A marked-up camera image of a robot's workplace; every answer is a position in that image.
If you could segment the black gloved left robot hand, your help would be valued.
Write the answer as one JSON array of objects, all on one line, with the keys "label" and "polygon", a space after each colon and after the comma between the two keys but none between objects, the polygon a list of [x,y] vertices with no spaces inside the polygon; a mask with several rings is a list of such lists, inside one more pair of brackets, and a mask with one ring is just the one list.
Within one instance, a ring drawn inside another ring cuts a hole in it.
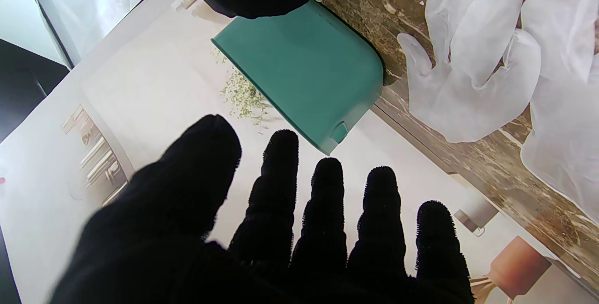
[{"label": "black gloved left robot hand", "polygon": [[416,276],[406,272],[402,200],[390,167],[369,173],[349,253],[342,164],[316,164],[293,242],[298,136],[274,133],[245,217],[227,248],[208,241],[241,159],[220,115],[190,126],[84,226],[52,304],[473,304],[446,206],[416,219]]}]

